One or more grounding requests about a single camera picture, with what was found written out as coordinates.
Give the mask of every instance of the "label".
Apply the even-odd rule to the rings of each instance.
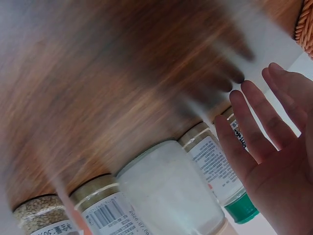
[[[230,167],[225,154],[210,136],[200,141],[189,154],[220,202],[228,199],[243,186]]]
[[[152,235],[121,192],[93,204],[83,217],[94,235]]]
[[[70,220],[63,220],[33,232],[31,235],[77,235],[75,226]]]
[[[243,145],[243,147],[247,150],[247,147],[246,147],[246,142],[244,140],[244,136],[243,134],[240,132],[240,129],[239,129],[239,125],[237,123],[237,120],[234,120],[231,124],[231,128],[233,129],[236,137],[239,139],[239,141],[241,142],[241,144]]]

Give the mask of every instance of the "motion-blurred hand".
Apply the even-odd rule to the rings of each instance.
[[[245,81],[242,91],[275,146],[260,131],[240,91],[233,91],[230,101],[249,152],[223,116],[215,120],[218,137],[252,202],[276,232],[313,235],[313,82],[275,63],[262,75],[301,136],[297,138],[263,93]]]

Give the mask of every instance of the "salt jar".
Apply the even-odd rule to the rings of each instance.
[[[176,141],[145,151],[117,179],[155,235],[210,235],[225,225],[221,207]]]

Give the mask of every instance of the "green cap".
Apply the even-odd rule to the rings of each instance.
[[[233,217],[235,223],[245,224],[252,220],[258,213],[258,209],[255,208],[247,193],[242,195],[236,201],[225,206],[225,209]]]

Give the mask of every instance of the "wooden table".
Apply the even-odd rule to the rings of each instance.
[[[289,66],[301,0],[1,0],[1,179],[10,208],[116,173]]]

